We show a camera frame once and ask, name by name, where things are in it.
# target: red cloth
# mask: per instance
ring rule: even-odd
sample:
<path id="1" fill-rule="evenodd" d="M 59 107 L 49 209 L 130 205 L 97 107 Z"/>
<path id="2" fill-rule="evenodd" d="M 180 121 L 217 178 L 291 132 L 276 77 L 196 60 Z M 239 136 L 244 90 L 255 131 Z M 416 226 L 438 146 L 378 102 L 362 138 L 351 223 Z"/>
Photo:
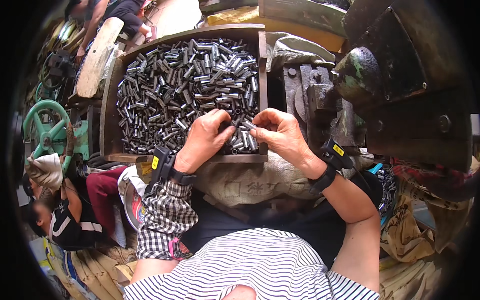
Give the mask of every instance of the red cloth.
<path id="1" fill-rule="evenodd" d="M 472 177 L 472 174 L 446 169 L 439 164 L 426 170 L 425 167 L 421 165 L 416 165 L 394 157 L 390 158 L 390 163 L 393 165 L 392 172 L 394 175 L 407 180 L 413 177 L 419 184 L 423 184 L 426 179 L 445 177 L 450 178 L 452 187 L 458 188 L 463 186 L 465 181 Z"/>
<path id="2" fill-rule="evenodd" d="M 92 203 L 95 218 L 105 228 L 109 236 L 115 232 L 112 198 L 119 196 L 117 181 L 126 168 L 120 167 L 87 176 L 88 197 L 90 203 Z"/>

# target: label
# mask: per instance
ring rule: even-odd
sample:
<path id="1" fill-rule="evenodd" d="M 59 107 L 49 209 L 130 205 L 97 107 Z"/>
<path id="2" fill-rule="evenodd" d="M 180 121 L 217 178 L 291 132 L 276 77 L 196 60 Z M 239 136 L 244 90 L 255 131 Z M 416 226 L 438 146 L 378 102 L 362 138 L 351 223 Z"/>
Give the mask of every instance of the label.
<path id="1" fill-rule="evenodd" d="M 345 151 L 342 150 L 342 148 L 340 148 L 339 146 L 337 146 L 336 144 L 333 145 L 333 149 L 338 153 L 340 154 L 340 156 L 343 156 L 343 154 L 345 153 Z"/>
<path id="2" fill-rule="evenodd" d="M 142 204 L 142 198 L 140 197 L 140 195 L 137 192 L 135 192 L 135 194 L 133 194 L 132 213 L 140 223 L 142 223 L 144 221 L 144 219 L 145 219 L 145 208 Z"/>
<path id="3" fill-rule="evenodd" d="M 156 170 L 157 165 L 158 165 L 158 157 L 154 156 L 152 161 L 152 169 Z"/>

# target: pink elastic band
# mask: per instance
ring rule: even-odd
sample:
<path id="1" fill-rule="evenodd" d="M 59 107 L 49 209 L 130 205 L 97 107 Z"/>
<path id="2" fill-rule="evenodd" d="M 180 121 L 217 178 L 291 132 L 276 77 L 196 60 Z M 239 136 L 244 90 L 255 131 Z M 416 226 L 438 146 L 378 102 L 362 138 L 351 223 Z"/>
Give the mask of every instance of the pink elastic band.
<path id="1" fill-rule="evenodd" d="M 178 241 L 179 241 L 178 238 L 174 238 L 173 240 L 168 242 L 168 252 L 170 252 L 170 255 L 173 257 L 173 259 L 181 261 L 183 260 L 183 257 L 175 257 L 175 255 L 173 254 L 173 243 L 176 243 Z"/>

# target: wrist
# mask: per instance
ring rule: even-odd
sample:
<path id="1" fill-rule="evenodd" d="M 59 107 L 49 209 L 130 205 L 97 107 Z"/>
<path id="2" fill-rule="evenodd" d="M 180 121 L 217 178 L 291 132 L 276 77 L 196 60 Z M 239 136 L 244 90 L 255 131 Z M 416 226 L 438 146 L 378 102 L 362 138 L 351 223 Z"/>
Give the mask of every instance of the wrist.
<path id="1" fill-rule="evenodd" d="M 197 168 L 193 166 L 188 159 L 186 159 L 186 155 L 183 152 L 183 149 L 177 153 L 177 157 L 175 158 L 175 163 L 173 168 L 178 172 L 186 173 L 186 174 L 193 174 Z"/>
<path id="2" fill-rule="evenodd" d="M 308 153 L 303 155 L 302 162 L 299 166 L 300 171 L 309 179 L 318 179 L 327 169 L 327 164 L 319 159 L 313 152 L 309 149 Z"/>

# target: red pants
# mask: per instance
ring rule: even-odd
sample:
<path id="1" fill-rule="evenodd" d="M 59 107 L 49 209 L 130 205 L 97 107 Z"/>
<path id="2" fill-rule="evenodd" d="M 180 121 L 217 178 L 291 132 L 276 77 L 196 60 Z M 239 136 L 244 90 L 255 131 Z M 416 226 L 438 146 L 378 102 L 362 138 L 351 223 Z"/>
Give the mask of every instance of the red pants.
<path id="1" fill-rule="evenodd" d="M 101 173 L 92 173 L 87 176 L 88 197 L 92 203 L 95 217 L 110 236 L 115 232 L 115 215 L 113 214 L 112 198 L 119 196 L 117 181 L 123 170 L 120 167 Z"/>

